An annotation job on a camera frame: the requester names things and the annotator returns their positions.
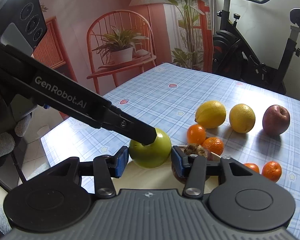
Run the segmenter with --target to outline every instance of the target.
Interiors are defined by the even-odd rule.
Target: blue plaid tablecloth
[[[271,160],[281,164],[282,176],[277,183],[290,191],[296,201],[288,230],[300,239],[300,101],[168,63],[127,81],[104,97],[128,114],[164,130],[172,145],[186,144],[186,131],[195,123],[194,114],[199,105],[209,100],[222,102],[227,110],[226,121],[216,129],[208,129],[207,136],[220,137],[225,144],[223,155],[241,163],[256,163],[260,170]],[[256,115],[256,124],[247,134],[234,132],[229,124],[229,111],[238,103],[247,104]],[[289,129],[277,139],[262,131],[263,114],[275,104],[287,108],[291,117]],[[92,161],[99,155],[113,155],[121,146],[128,146],[130,139],[116,132],[94,129],[70,117],[41,141],[53,166],[71,156]],[[94,192],[92,177],[84,177],[82,186]]]

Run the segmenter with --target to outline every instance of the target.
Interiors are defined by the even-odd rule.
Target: screw
[[[187,195],[189,196],[198,196],[201,194],[201,190],[199,190],[198,188],[196,187],[190,187],[190,188],[187,188],[186,189],[186,193]]]
[[[101,196],[111,196],[114,193],[114,191],[108,187],[102,187],[98,189],[98,194]]]
[[[121,126],[122,128],[125,128],[126,125],[127,125],[127,122],[126,122],[126,121],[121,121],[120,126]]]

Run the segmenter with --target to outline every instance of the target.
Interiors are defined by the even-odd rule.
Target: chair back
[[[136,45],[136,50],[144,49],[154,55],[153,34],[149,22],[141,14],[129,10],[116,10],[106,13],[95,20],[87,32],[87,46],[91,72],[95,72],[94,62],[97,65],[104,65],[110,62],[110,55],[98,54],[97,47],[105,43],[102,40],[103,34],[113,33],[111,26],[124,30],[135,29],[142,36],[148,37],[148,40],[142,40],[141,44]]]

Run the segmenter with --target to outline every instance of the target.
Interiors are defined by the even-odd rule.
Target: chair
[[[136,45],[136,50],[147,50],[150,53],[150,57],[132,65],[125,64],[123,67],[109,66],[110,55],[101,57],[100,54],[97,54],[96,48],[104,43],[104,41],[101,40],[100,35],[111,33],[111,26],[114,26],[118,29],[121,27],[123,29],[136,29],[137,32],[141,33],[145,37],[148,37],[148,40],[142,40],[141,44]],[[156,66],[156,55],[154,54],[152,29],[148,21],[142,15],[133,11],[112,11],[95,20],[87,32],[87,46],[91,67],[91,74],[87,76],[87,79],[93,78],[93,82],[98,94],[100,93],[98,77],[112,75],[114,84],[116,87],[118,87],[119,83],[117,79],[117,73],[133,68],[139,68],[140,73],[143,73],[143,66],[146,63],[152,63],[153,67]],[[96,65],[100,65],[98,69],[95,69],[94,62],[96,62]]]

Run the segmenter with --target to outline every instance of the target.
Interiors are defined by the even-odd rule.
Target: lemon
[[[207,129],[216,128],[226,119],[226,109],[218,101],[208,101],[198,107],[195,112],[195,121]]]
[[[238,104],[230,110],[229,121],[233,130],[238,133],[247,133],[253,128],[256,116],[251,107]]]

